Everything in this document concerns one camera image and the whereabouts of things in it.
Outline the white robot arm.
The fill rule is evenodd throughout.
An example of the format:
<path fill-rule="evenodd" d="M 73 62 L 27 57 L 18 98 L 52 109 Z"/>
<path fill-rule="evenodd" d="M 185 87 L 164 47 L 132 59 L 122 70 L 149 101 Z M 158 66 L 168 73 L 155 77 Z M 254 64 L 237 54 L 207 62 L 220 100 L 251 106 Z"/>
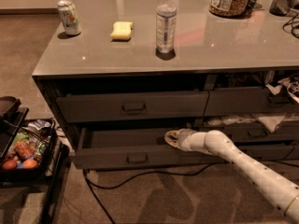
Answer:
<path fill-rule="evenodd" d="M 217 156 L 231 163 L 284 217 L 299 223 L 299 187 L 242 152 L 224 133 L 180 129 L 167 132 L 164 140 L 182 151 Z"/>

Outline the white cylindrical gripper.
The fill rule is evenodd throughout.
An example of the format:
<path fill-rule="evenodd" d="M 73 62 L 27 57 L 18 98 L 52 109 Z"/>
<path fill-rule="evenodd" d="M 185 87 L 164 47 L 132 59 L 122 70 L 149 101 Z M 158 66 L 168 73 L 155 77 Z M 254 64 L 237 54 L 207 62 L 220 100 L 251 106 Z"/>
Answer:
<path fill-rule="evenodd" d="M 171 147 L 191 152 L 207 152 L 205 148 L 206 133 L 197 132 L 190 129 L 172 130 L 165 134 L 165 139 L 178 141 L 166 141 Z"/>

